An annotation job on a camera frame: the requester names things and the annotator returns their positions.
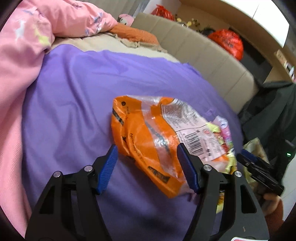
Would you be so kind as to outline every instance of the white cabinet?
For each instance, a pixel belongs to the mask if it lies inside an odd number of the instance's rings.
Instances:
[[[242,11],[260,24],[270,35],[284,46],[289,23],[272,0],[221,0]]]

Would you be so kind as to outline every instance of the purple bed sheet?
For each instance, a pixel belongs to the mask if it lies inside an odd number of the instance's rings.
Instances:
[[[242,148],[236,114],[189,64],[60,45],[45,56],[23,105],[22,179],[32,208],[53,172],[77,172],[107,153],[112,102],[121,95],[174,97],[208,121],[220,115],[236,152]],[[168,199],[124,156],[98,202],[114,241],[183,240],[196,209],[188,195]]]

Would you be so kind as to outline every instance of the barcode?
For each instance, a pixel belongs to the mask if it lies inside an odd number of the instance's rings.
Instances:
[[[188,151],[191,155],[202,155],[204,153],[200,138],[196,132],[188,134],[185,136]]]

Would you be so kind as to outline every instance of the orange pillow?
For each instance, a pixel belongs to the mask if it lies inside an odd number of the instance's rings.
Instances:
[[[119,38],[128,39],[131,42],[159,44],[155,35],[144,30],[126,26],[122,23],[118,23],[114,28],[109,30],[109,32],[117,34]]]

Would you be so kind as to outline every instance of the stuffed toy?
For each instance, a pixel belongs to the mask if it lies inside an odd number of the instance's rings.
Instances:
[[[122,23],[122,24],[124,24],[126,26],[129,26],[129,27],[132,25],[134,20],[135,19],[131,15],[128,15],[128,14],[121,14],[118,17],[118,22],[119,23]]]

